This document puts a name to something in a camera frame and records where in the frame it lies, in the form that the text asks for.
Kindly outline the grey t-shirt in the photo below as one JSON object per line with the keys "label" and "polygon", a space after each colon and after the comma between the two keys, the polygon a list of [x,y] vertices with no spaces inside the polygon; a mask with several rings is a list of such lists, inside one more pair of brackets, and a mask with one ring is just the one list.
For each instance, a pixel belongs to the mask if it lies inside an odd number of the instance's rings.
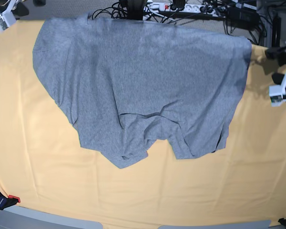
{"label": "grey t-shirt", "polygon": [[81,147],[125,168],[157,140],[177,159],[224,149],[251,52],[244,37],[85,14],[46,20],[32,55]]}

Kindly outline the black upright box right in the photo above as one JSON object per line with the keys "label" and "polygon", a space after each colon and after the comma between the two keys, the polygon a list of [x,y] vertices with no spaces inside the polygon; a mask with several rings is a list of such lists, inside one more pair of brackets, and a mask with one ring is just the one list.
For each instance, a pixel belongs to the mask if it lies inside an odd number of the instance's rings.
{"label": "black upright box right", "polygon": [[281,37],[281,18],[277,15],[273,18],[272,22],[272,47],[280,46]]}

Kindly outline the black power adapter brick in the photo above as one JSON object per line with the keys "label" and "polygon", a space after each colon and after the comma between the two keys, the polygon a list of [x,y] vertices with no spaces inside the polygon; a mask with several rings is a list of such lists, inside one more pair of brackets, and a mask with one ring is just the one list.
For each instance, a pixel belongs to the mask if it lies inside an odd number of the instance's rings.
{"label": "black power adapter brick", "polygon": [[257,26],[260,21],[260,16],[256,12],[232,7],[228,8],[227,18],[232,24],[244,28]]}

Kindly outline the white power strip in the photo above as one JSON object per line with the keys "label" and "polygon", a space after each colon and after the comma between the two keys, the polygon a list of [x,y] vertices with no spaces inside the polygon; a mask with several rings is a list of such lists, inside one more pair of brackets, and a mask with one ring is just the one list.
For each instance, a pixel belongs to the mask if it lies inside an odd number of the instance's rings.
{"label": "white power strip", "polygon": [[174,9],[173,4],[170,2],[154,2],[152,0],[147,1],[145,12],[151,12],[160,17],[178,17],[178,18],[193,18],[194,16],[204,16],[211,18],[223,18],[225,8],[220,7],[218,10],[213,6],[197,5],[197,4],[185,4],[185,6],[179,10]]}

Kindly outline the yellow table cloth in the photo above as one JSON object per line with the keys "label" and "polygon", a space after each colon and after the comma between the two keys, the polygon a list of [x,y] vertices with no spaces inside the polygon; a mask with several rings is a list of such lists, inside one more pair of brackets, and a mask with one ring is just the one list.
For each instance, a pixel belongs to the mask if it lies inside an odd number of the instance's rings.
{"label": "yellow table cloth", "polygon": [[119,169],[80,147],[76,130],[32,67],[41,21],[0,33],[0,191],[20,205],[106,229],[205,226],[286,217],[286,104],[267,98],[284,71],[253,47],[246,90],[225,149],[177,160],[167,141]]}

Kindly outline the blue clamp with red tip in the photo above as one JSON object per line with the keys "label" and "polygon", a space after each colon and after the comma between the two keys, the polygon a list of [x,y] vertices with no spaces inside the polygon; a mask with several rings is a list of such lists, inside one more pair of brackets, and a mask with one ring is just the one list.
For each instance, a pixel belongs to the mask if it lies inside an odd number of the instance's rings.
{"label": "blue clamp with red tip", "polygon": [[8,195],[8,197],[5,197],[0,192],[0,210],[4,210],[5,208],[9,208],[9,207],[14,206],[18,203],[20,203],[19,197],[16,197],[13,195]]}

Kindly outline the black central post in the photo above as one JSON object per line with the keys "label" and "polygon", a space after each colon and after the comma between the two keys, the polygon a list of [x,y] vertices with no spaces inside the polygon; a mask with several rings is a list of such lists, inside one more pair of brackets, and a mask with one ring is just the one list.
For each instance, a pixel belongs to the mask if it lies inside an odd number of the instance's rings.
{"label": "black central post", "polygon": [[127,19],[142,21],[145,5],[145,0],[127,0]]}

